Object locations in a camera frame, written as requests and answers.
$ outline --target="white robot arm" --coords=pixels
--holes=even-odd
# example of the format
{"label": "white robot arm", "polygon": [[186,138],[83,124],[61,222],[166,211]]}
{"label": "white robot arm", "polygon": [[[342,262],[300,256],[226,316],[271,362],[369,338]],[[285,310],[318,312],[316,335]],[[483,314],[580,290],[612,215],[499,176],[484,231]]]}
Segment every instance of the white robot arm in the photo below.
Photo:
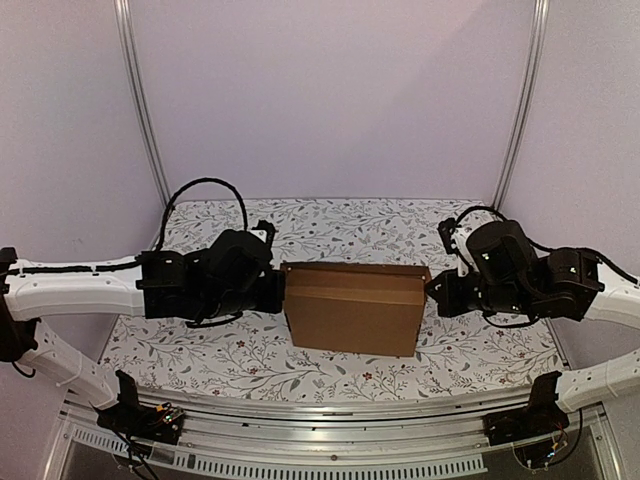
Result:
{"label": "white robot arm", "polygon": [[[500,220],[461,228],[461,219],[475,210],[491,211]],[[459,258],[458,268],[427,285],[442,317],[479,310],[489,323],[497,312],[529,319],[492,323],[498,328],[558,317],[640,328],[638,279],[595,250],[543,247],[528,239],[517,222],[482,206],[441,222],[439,231],[445,250]],[[536,250],[547,255],[538,257]],[[640,350],[582,370],[550,372],[535,379],[526,407],[487,415],[485,434],[492,445],[545,435],[557,425],[566,428],[567,413],[639,388]]]}
{"label": "white robot arm", "polygon": [[[40,317],[112,313],[179,317],[201,328],[245,310],[278,313],[284,275],[274,270],[275,228],[224,231],[211,247],[181,255],[156,249],[137,257],[42,264],[0,250],[0,361],[35,369],[72,389],[98,412],[98,424],[127,437],[177,443],[183,411],[139,404],[135,381],[105,369],[62,340]],[[215,323],[205,319],[229,316]]]}

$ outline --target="metal rail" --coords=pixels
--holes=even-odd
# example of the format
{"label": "metal rail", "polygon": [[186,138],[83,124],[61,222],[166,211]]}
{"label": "metal rail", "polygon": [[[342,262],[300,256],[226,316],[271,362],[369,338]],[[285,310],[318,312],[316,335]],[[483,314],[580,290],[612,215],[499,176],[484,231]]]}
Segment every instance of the metal rail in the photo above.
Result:
{"label": "metal rail", "polygon": [[547,28],[547,16],[549,13],[549,0],[536,0],[533,15],[533,26],[531,30],[531,41],[529,43],[529,56],[525,70],[524,82],[520,92],[518,110],[509,137],[509,144],[505,154],[502,170],[498,179],[498,185],[493,196],[492,206],[500,210],[504,204],[509,191],[509,185],[513,176],[513,169],[518,159],[518,152],[524,137],[527,124],[527,117],[531,108],[531,101],[535,89],[538,67],[542,57],[542,47],[544,46],[544,35]]}
{"label": "metal rail", "polygon": [[162,204],[166,206],[171,198],[171,190],[169,189],[169,183],[160,159],[160,150],[158,149],[153,125],[151,124],[151,115],[149,114],[149,107],[142,85],[129,0],[115,0],[115,8],[118,30],[120,32],[120,43],[122,44],[122,54],[124,56],[138,123],[140,124],[142,140],[147,152],[149,167],[151,168],[151,174],[153,175],[158,195],[160,196]]}

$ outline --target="cardboard box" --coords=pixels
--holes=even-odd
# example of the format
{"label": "cardboard box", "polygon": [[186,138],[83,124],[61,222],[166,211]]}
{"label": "cardboard box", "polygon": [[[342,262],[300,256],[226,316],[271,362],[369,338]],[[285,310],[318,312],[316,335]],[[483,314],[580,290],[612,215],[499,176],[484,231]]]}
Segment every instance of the cardboard box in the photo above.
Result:
{"label": "cardboard box", "polygon": [[287,314],[298,347],[412,357],[428,267],[284,263]]}

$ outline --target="floral tablecloth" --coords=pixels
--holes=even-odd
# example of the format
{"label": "floral tablecloth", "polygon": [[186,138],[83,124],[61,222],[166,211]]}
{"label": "floral tablecloth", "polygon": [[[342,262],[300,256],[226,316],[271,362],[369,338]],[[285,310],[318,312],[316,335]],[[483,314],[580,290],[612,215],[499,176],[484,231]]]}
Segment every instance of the floral tablecloth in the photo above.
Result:
{"label": "floral tablecloth", "polygon": [[[428,264],[451,268],[438,222],[474,204],[451,200],[254,200],[250,223],[276,225],[280,261]],[[470,222],[484,221],[472,215]],[[240,228],[231,201],[186,202],[169,222],[166,247],[209,246]],[[517,321],[510,316],[494,321]],[[478,313],[441,319],[427,303],[414,358],[294,347],[283,315],[246,313],[223,326],[190,330],[182,320],[121,316],[102,356],[140,384],[187,393],[295,402],[385,401],[451,396],[531,383],[562,369],[543,322],[518,330],[487,325]]]}

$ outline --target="lavender wall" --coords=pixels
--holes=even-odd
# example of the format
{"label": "lavender wall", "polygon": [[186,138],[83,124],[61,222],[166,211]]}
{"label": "lavender wall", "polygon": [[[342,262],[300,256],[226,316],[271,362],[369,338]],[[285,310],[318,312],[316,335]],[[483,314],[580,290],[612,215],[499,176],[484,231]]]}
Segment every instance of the lavender wall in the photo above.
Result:
{"label": "lavender wall", "polygon": [[489,200],[533,6],[133,1],[169,183],[209,175],[248,197]]}
{"label": "lavender wall", "polygon": [[[552,2],[505,213],[547,245],[602,250],[640,274],[640,4]],[[640,331],[556,321],[574,366],[640,346]],[[606,405],[628,478],[640,478],[636,395]]]}
{"label": "lavender wall", "polygon": [[[0,245],[43,261],[148,246],[160,202],[110,1],[0,2]],[[51,321],[96,358],[109,316]],[[0,478],[38,478],[64,392],[0,365]]]}

